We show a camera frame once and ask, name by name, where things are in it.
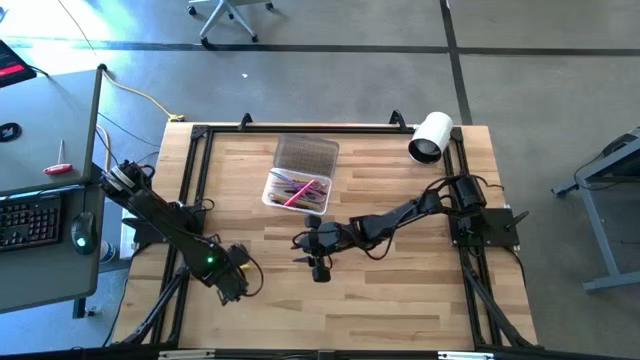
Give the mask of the black keyboard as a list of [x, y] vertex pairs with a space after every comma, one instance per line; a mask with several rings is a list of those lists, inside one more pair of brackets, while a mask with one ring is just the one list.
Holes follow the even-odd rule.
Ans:
[[58, 243], [61, 208], [59, 195], [0, 201], [0, 252]]

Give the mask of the office chair base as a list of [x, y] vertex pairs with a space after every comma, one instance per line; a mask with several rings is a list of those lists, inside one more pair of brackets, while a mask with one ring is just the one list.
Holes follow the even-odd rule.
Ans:
[[[214, 0], [189, 0], [189, 6], [187, 8], [187, 12], [190, 16], [195, 17], [197, 15], [197, 10], [195, 8], [196, 3], [202, 2], [210, 2]], [[274, 9], [274, 5], [272, 0], [216, 0], [217, 5], [209, 15], [206, 20], [204, 26], [199, 32], [199, 38], [201, 45], [207, 49], [212, 50], [214, 46], [208, 41], [207, 34], [213, 29], [216, 23], [220, 20], [220, 18], [227, 14], [230, 16], [231, 20], [237, 20], [241, 26], [250, 34], [251, 42], [257, 43], [259, 41], [257, 33], [252, 29], [252, 27], [246, 22], [244, 17], [240, 14], [238, 7], [245, 5], [253, 5], [253, 4], [264, 4], [267, 11], [272, 11]]]

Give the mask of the red-handled screwdriver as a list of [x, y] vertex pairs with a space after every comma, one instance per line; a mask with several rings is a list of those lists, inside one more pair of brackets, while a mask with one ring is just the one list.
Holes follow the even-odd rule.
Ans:
[[64, 162], [64, 141], [60, 140], [57, 163], [43, 169], [43, 173], [47, 176], [57, 176], [73, 169], [73, 165]]

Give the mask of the purple scissors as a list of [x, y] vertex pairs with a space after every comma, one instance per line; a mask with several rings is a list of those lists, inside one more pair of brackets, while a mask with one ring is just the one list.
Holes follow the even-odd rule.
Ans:
[[[274, 177], [274, 180], [271, 183], [271, 186], [274, 188], [291, 188], [301, 190], [310, 183], [310, 180], [298, 180], [274, 171], [271, 171], [270, 174]], [[327, 193], [326, 185], [320, 183], [317, 180], [314, 181], [314, 183], [308, 188], [308, 190], [321, 194]]]

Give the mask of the clear plastic supply box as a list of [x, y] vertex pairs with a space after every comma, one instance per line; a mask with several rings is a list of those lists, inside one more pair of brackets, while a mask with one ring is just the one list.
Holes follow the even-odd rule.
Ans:
[[[332, 190], [332, 176], [337, 164], [338, 153], [339, 144], [337, 142], [297, 134], [282, 134], [276, 146], [273, 167], [269, 170], [262, 194], [262, 202], [271, 207], [289, 209], [311, 215], [324, 215]], [[290, 193], [286, 193], [285, 188], [271, 186], [274, 180], [274, 177], [270, 174], [271, 171], [298, 180], [317, 180], [325, 184], [326, 194], [315, 192], [317, 196], [327, 198], [323, 202], [324, 209], [317, 212], [273, 204], [271, 199], [267, 197], [268, 193], [286, 194], [287, 196]]]

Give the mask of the black laptop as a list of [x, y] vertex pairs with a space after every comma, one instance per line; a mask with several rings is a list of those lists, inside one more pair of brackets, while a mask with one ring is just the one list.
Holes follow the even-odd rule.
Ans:
[[36, 72], [4, 41], [0, 40], [0, 88], [35, 77]]

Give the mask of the pink highlighter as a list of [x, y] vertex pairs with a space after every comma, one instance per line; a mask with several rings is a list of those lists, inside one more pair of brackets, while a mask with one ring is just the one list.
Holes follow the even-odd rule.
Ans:
[[285, 205], [293, 205], [294, 203], [312, 203], [317, 204], [320, 202], [317, 194], [315, 193], [315, 181], [310, 182], [289, 182], [282, 183], [282, 187], [286, 189], [286, 193], [290, 193], [291, 197], [285, 201]]

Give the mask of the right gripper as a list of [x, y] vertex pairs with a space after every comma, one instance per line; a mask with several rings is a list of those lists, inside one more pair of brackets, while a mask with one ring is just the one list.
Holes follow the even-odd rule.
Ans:
[[331, 255], [353, 247], [349, 227], [337, 222], [322, 222], [316, 215], [307, 215], [304, 223], [308, 230], [292, 238], [291, 249], [301, 249], [307, 256], [292, 261], [308, 264], [314, 282], [329, 282], [333, 266]]

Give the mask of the grey desk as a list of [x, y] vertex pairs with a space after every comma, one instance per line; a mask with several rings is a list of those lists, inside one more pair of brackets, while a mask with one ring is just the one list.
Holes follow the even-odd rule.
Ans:
[[[0, 143], [0, 201], [59, 195], [60, 241], [0, 252], [0, 314], [69, 300], [97, 289], [99, 248], [81, 255], [70, 227], [82, 212], [96, 217], [101, 240], [104, 195], [101, 169], [93, 162], [97, 110], [101, 93], [98, 70], [39, 77], [0, 89], [0, 125], [17, 123], [19, 138]], [[60, 140], [70, 172], [47, 176], [57, 163]]]

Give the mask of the grey metal stand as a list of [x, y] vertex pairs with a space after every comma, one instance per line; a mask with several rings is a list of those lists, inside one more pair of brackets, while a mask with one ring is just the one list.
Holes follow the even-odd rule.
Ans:
[[562, 198], [578, 191], [583, 199], [591, 228], [595, 234], [607, 275], [583, 283], [586, 292], [640, 285], [640, 270], [622, 272], [618, 267], [600, 216], [594, 194], [620, 185], [640, 186], [640, 126], [623, 133], [605, 146], [591, 161], [578, 167], [572, 179], [553, 187], [552, 194]]

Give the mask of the black round coaster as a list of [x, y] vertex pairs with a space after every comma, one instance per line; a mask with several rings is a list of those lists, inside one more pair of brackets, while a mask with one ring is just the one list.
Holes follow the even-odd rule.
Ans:
[[0, 143], [16, 140], [21, 136], [22, 127], [17, 123], [5, 123], [0, 125]]

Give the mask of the orange pencil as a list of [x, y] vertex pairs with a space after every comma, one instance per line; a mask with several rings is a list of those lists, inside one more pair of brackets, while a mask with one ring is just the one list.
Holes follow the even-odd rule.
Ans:
[[[284, 204], [285, 202], [287, 202], [288, 200], [290, 200], [293, 195], [282, 195], [282, 194], [277, 194], [277, 193], [268, 193], [267, 197], [270, 199], [274, 199], [276, 201], [279, 201], [280, 203]], [[302, 195], [299, 198], [297, 198], [295, 200], [295, 202], [299, 202], [299, 203], [311, 203], [311, 204], [320, 204], [323, 203], [327, 200], [326, 197], [323, 196], [309, 196], [309, 195]]]

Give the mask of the black aluminium table frame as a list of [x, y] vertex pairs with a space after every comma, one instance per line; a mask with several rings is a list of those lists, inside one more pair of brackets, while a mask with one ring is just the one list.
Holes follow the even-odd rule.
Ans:
[[316, 135], [339, 144], [324, 222], [382, 215], [418, 197], [432, 182], [462, 174], [486, 180], [489, 208], [507, 208], [484, 126], [452, 128], [432, 165], [410, 158], [415, 126], [367, 124], [171, 123], [153, 190], [198, 209], [197, 234], [249, 253], [249, 296], [221, 304], [215, 287], [191, 275], [173, 245], [135, 256], [115, 342], [103, 358], [526, 360], [538, 357], [522, 271], [513, 247], [475, 254], [451, 240], [444, 215], [397, 230], [391, 243], [331, 256], [331, 280], [314, 282], [292, 260], [305, 215], [267, 206], [262, 194], [279, 137]]

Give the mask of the black computer mouse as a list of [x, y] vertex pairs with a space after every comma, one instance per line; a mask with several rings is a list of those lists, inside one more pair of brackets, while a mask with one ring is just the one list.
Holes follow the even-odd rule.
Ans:
[[70, 236], [74, 249], [78, 254], [90, 255], [99, 244], [96, 217], [91, 212], [76, 215], [71, 223]]

